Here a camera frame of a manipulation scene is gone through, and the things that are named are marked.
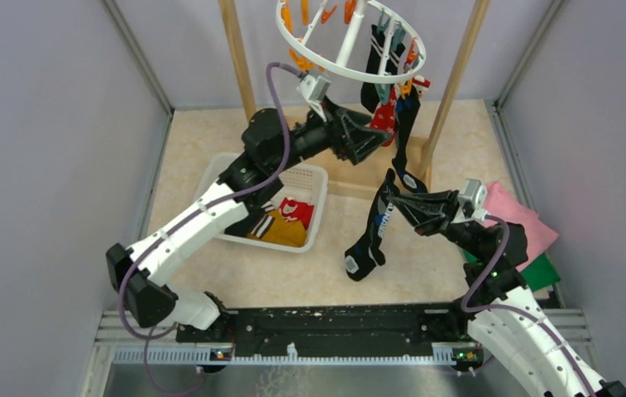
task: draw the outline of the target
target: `black sock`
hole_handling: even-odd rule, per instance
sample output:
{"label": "black sock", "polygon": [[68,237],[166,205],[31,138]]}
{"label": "black sock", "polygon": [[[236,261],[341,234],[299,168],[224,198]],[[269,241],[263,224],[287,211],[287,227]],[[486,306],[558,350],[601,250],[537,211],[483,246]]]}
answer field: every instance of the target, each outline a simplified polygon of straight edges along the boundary
{"label": "black sock", "polygon": [[[371,51],[369,52],[369,60],[366,61],[366,73],[378,74],[380,67],[380,56],[383,54],[383,45],[385,43],[385,33],[378,32],[377,25],[371,25]],[[385,64],[385,71],[390,74],[398,73],[398,63],[400,56],[405,52],[405,45],[398,44],[395,51],[390,52],[388,62]],[[361,104],[364,108],[373,113],[378,106],[379,97],[376,92],[375,84],[363,83],[361,85]]]}
{"label": "black sock", "polygon": [[406,167],[408,166],[407,147],[410,140],[410,132],[413,130],[415,119],[420,110],[420,100],[418,90],[412,87],[412,90],[405,98],[398,97],[398,106],[395,109],[396,121],[395,129],[397,131],[395,144],[398,151],[391,161],[395,172],[398,173],[400,183],[411,193],[427,193],[427,186],[424,182],[414,175],[410,174]]}
{"label": "black sock", "polygon": [[389,194],[399,192],[394,181],[395,172],[388,169],[385,180],[371,203],[369,217],[366,220],[366,232],[344,252],[346,275],[354,281],[363,280],[377,265],[385,264],[385,255],[380,250],[380,243],[383,241],[390,214],[393,213],[393,204],[388,200]]}

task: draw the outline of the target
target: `plastic basket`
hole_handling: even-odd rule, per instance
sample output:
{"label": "plastic basket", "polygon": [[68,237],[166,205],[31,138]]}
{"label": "plastic basket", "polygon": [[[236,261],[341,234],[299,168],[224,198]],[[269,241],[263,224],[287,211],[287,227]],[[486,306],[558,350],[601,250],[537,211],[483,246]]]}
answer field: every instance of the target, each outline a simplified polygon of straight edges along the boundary
{"label": "plastic basket", "polygon": [[[194,201],[205,193],[206,189],[208,189],[208,187],[215,182],[217,176],[222,173],[238,156],[239,154],[237,153],[218,153],[213,157],[210,164],[208,164],[208,167],[205,169],[205,173],[203,174],[200,183],[198,184]],[[279,177],[284,183],[284,188],[271,199],[271,202],[277,208],[281,205],[284,198],[287,197],[315,206],[313,210],[313,217],[308,225],[308,237],[306,238],[303,246],[281,246],[279,244],[260,242],[250,238],[229,236],[224,233],[217,235],[216,238],[228,240],[230,242],[249,244],[250,246],[263,246],[264,248],[270,248],[272,250],[294,253],[301,253],[309,250],[315,242],[315,235],[318,234],[320,221],[323,218],[325,198],[327,197],[327,171],[316,165],[298,164],[295,167],[282,172]]]}

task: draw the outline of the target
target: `cable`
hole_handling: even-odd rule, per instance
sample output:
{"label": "cable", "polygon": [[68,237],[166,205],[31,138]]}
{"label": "cable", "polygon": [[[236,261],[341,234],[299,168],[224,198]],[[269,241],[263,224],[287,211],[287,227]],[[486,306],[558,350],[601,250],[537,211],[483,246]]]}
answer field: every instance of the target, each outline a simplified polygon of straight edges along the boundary
{"label": "cable", "polygon": [[[274,105],[276,108],[276,112],[279,115],[279,122],[281,124],[281,129],[282,129],[282,133],[284,135],[284,153],[283,156],[281,158],[281,162],[279,163],[279,166],[276,168],[276,171],[274,171],[273,174],[271,174],[266,180],[262,181],[261,183],[252,186],[250,188],[247,189],[243,189],[240,191],[237,191],[233,194],[229,194],[227,196],[223,196],[221,198],[216,198],[214,199],[212,202],[207,203],[205,205],[206,209],[210,209],[220,203],[224,203],[227,200],[230,199],[234,199],[237,197],[241,197],[245,194],[251,194],[259,189],[264,188],[265,186],[267,186],[268,184],[271,184],[278,176],[281,172],[283,172],[285,170],[286,164],[288,164],[288,160],[289,160],[289,156],[290,156],[290,131],[289,131],[289,126],[288,123],[286,122],[286,118],[284,115],[284,110],[281,107],[281,102],[279,100],[279,96],[276,93],[276,89],[274,87],[274,80],[271,77],[271,70],[273,68],[279,68],[279,69],[283,69],[297,77],[300,77],[301,72],[297,69],[295,69],[295,67],[288,65],[288,64],[282,64],[280,62],[271,62],[270,64],[268,64],[266,66],[266,83],[269,86],[269,91],[271,92],[271,99],[274,101]],[[194,218],[196,218],[200,213],[202,212],[202,210],[200,208],[194,210],[192,213],[190,213],[188,216],[186,216],[184,219],[182,219],[180,222],[178,222],[177,224],[175,224],[171,229],[169,229],[167,231],[167,236],[171,236],[174,233],[176,233],[180,228],[182,228],[185,224],[187,224],[188,222],[190,222],[191,220],[193,220]],[[172,331],[174,331],[176,329],[177,324],[174,323],[171,325],[171,327],[169,329],[167,329],[166,331],[157,334],[157,335],[153,335],[156,326],[154,326],[152,329],[150,329],[150,331],[147,333],[147,335],[141,334],[138,331],[135,330],[135,328],[132,327],[132,325],[130,325],[130,323],[127,321],[127,315],[125,313],[125,293],[127,291],[127,282],[128,280],[135,274],[138,266],[157,248],[159,248],[159,246],[161,245],[161,243],[164,242],[163,238],[158,238],[157,240],[155,240],[154,242],[152,242],[152,244],[150,244],[150,246],[147,247],[147,249],[142,252],[137,259],[135,260],[135,262],[130,266],[130,268],[127,270],[125,276],[122,279],[122,282],[120,284],[120,289],[118,290],[118,314],[120,316],[122,325],[125,327],[125,329],[133,336],[136,337],[138,339],[144,340],[145,341],[145,349],[144,349],[144,355],[143,355],[143,359],[142,362],[145,364],[145,373],[147,375],[147,380],[150,382],[150,385],[155,388],[156,390],[158,390],[161,393],[164,393],[166,395],[186,395],[189,393],[193,393],[194,391],[200,389],[200,387],[203,385],[203,381],[201,380],[200,382],[198,382],[196,385],[194,385],[193,387],[191,387],[188,390],[184,390],[184,391],[180,391],[180,392],[173,392],[173,391],[168,391],[163,389],[162,387],[160,387],[159,385],[156,384],[154,378],[152,377],[152,373],[150,371],[150,367],[149,364],[147,362],[147,353],[149,350],[149,345],[150,345],[150,341],[153,341],[155,339],[159,339],[161,337],[164,337],[166,335],[168,335],[169,333],[171,333]]]}
{"label": "cable", "polygon": [[558,334],[549,326],[547,326],[545,323],[540,323],[538,321],[538,318],[534,317],[531,313],[527,311],[524,311],[519,308],[514,308],[506,304],[484,304],[481,306],[469,306],[468,305],[469,301],[471,300],[471,297],[473,297],[473,294],[475,294],[475,292],[478,290],[480,285],[483,284],[485,279],[488,278],[488,275],[491,273],[495,265],[498,263],[498,260],[503,255],[503,252],[505,251],[505,247],[507,246],[508,239],[509,239],[509,226],[504,219],[495,217],[493,215],[486,215],[485,218],[491,221],[498,222],[500,226],[503,228],[503,236],[500,239],[498,249],[495,251],[495,254],[493,254],[493,257],[490,258],[490,261],[488,261],[488,265],[485,266],[483,271],[480,273],[478,278],[474,281],[474,283],[468,289],[468,292],[466,293],[466,295],[464,295],[463,299],[461,300],[461,310],[463,310],[466,313],[478,313],[478,312],[482,312],[483,310],[492,310],[492,309],[509,310],[513,313],[517,313],[520,316],[523,316],[529,319],[530,321],[537,323],[539,327],[542,328],[544,332],[546,332],[557,345],[561,346],[559,350],[561,350],[561,352],[563,353],[563,356],[566,357],[568,362],[573,367],[573,370],[576,372],[576,375],[578,376],[578,379],[581,381],[581,384],[583,384],[585,389],[588,390],[588,395],[595,396],[595,390],[593,389],[593,387],[590,385],[590,382],[585,377],[585,373],[583,372],[581,367],[578,365],[578,363],[576,362],[576,359],[573,357],[571,352],[569,352],[568,349],[566,349],[566,346],[562,344],[564,341],[562,341],[558,337]]}

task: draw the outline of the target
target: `purple cable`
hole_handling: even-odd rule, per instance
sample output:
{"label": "purple cable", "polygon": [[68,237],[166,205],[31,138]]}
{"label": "purple cable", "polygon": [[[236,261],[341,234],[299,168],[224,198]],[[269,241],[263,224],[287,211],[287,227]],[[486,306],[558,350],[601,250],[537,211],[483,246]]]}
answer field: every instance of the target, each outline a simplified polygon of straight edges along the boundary
{"label": "purple cable", "polygon": [[[478,290],[478,287],[480,287],[480,285],[483,284],[485,279],[488,278],[488,275],[493,270],[495,265],[498,263],[498,260],[500,259],[500,257],[503,255],[503,252],[505,251],[505,247],[507,246],[508,239],[509,239],[509,227],[505,220],[498,218],[498,217],[494,217],[493,215],[487,215],[485,218],[491,221],[498,222],[500,226],[503,228],[503,236],[500,239],[500,244],[498,245],[498,249],[495,251],[495,254],[493,255],[493,257],[490,258],[490,261],[488,261],[488,265],[485,266],[485,269],[483,269],[483,271],[480,273],[478,278],[474,281],[474,283],[468,289],[468,292],[466,293],[466,295],[464,295],[463,299],[461,300],[461,310],[463,310],[466,313],[478,313],[483,310],[492,310],[492,309],[509,310],[511,312],[519,314],[520,316],[523,316],[524,318],[529,319],[530,321],[538,323],[538,318],[534,317],[531,313],[526,312],[519,308],[508,306],[506,304],[484,304],[481,306],[469,307],[468,302],[471,300],[471,297],[473,296],[473,294],[475,294],[475,292]],[[561,345],[564,342],[558,337],[557,333],[553,329],[548,327],[545,323],[539,323],[538,325],[544,330],[544,332],[546,332],[551,337],[551,339],[557,345]],[[581,381],[581,384],[583,384],[585,389],[588,390],[588,395],[595,396],[595,390],[593,390],[593,387],[590,385],[590,382],[588,382],[587,378],[585,377],[585,373],[578,366],[578,363],[576,362],[576,359],[573,357],[571,352],[569,352],[568,349],[566,349],[566,347],[564,346],[561,346],[559,350],[561,350],[561,352],[563,353],[563,356],[566,357],[568,362],[571,363],[571,366],[573,367],[573,370],[576,372],[576,375],[578,375],[578,379]]]}
{"label": "purple cable", "polygon": [[[223,196],[221,198],[216,198],[214,199],[212,202],[207,203],[205,205],[206,209],[210,209],[220,203],[224,203],[227,200],[230,199],[234,199],[240,196],[243,196],[245,194],[250,194],[253,193],[259,189],[264,188],[266,185],[271,184],[271,182],[273,182],[281,172],[283,172],[285,170],[286,164],[288,164],[288,160],[290,157],[290,132],[289,132],[289,126],[288,123],[286,122],[286,117],[284,115],[284,109],[281,107],[281,102],[279,100],[279,96],[278,94],[276,94],[276,89],[274,87],[274,80],[271,78],[271,70],[273,68],[279,68],[279,69],[283,69],[295,76],[300,76],[301,72],[297,69],[295,69],[295,67],[288,65],[288,64],[282,64],[280,62],[271,62],[270,64],[268,64],[266,66],[266,83],[269,86],[269,90],[271,92],[271,99],[274,101],[274,105],[276,107],[276,112],[279,115],[279,122],[281,124],[281,129],[283,131],[283,135],[284,135],[284,153],[283,156],[281,158],[281,162],[279,163],[279,166],[276,168],[276,171],[274,171],[273,174],[271,174],[266,180],[262,181],[261,183],[252,186],[250,188],[247,189],[243,189],[240,191],[237,191],[233,194],[229,194],[227,196]],[[190,222],[191,220],[193,220],[194,218],[196,218],[200,213],[201,213],[201,209],[196,209],[195,211],[193,211],[192,213],[190,213],[188,216],[186,216],[184,219],[182,219],[180,222],[178,222],[177,224],[175,224],[170,230],[167,231],[167,236],[171,236],[172,234],[176,233],[180,228],[182,228],[186,223]],[[159,248],[159,246],[161,245],[161,243],[164,242],[163,238],[158,238],[157,240],[155,240],[154,242],[152,242],[152,244],[150,244],[150,246],[147,247],[147,249],[142,252],[142,254],[140,254],[137,259],[135,260],[135,262],[130,266],[130,268],[127,270],[125,276],[122,279],[122,282],[120,284],[120,289],[118,290],[118,314],[120,316],[122,325],[125,327],[125,329],[133,336],[136,337],[138,339],[144,340],[145,341],[145,349],[144,349],[144,355],[143,355],[143,359],[142,362],[145,364],[145,373],[147,375],[147,380],[150,382],[150,385],[152,385],[153,388],[155,388],[156,390],[158,390],[161,393],[164,393],[166,395],[186,395],[189,393],[193,393],[194,391],[200,389],[200,387],[203,385],[203,381],[201,380],[200,382],[198,382],[196,385],[194,385],[193,387],[191,387],[188,390],[184,390],[184,391],[180,391],[180,392],[173,392],[173,391],[168,391],[168,390],[164,390],[163,388],[161,388],[159,385],[156,384],[154,378],[152,377],[152,373],[150,371],[150,367],[149,364],[147,362],[147,353],[149,351],[149,345],[150,345],[150,341],[153,341],[155,339],[159,339],[161,337],[164,337],[166,335],[168,335],[169,333],[171,333],[172,331],[174,331],[176,329],[177,324],[173,323],[171,325],[171,327],[169,329],[167,329],[166,331],[157,334],[157,335],[152,335],[156,329],[155,327],[152,327],[152,329],[150,329],[150,331],[147,333],[147,335],[141,334],[138,331],[135,330],[135,328],[132,327],[132,325],[130,325],[130,323],[127,321],[127,315],[125,313],[125,293],[127,291],[127,281],[132,277],[132,275],[135,274],[135,271],[137,270],[137,267],[145,260],[145,258],[148,257],[148,255],[150,255],[154,250],[156,250],[157,248]]]}

